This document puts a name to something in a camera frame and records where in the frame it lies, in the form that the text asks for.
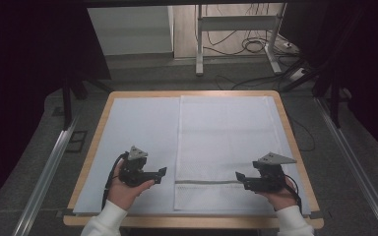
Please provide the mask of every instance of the hand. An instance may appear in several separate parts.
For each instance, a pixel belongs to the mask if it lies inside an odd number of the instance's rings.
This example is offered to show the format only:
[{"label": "hand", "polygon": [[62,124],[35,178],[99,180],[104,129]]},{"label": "hand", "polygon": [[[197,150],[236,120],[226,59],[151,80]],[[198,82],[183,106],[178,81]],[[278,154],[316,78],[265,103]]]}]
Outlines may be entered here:
[{"label": "hand", "polygon": [[149,180],[134,188],[127,186],[117,177],[119,176],[119,171],[123,162],[124,161],[121,159],[114,169],[113,176],[116,177],[112,180],[107,199],[113,204],[128,210],[136,198],[139,197],[143,191],[150,189],[155,181]]},{"label": "hand", "polygon": [[[290,180],[285,177],[286,183],[292,188],[293,184]],[[278,193],[259,193],[256,194],[266,197],[269,203],[275,208],[275,210],[280,210],[286,207],[296,206],[296,200],[293,195],[286,189],[283,188]]]}]

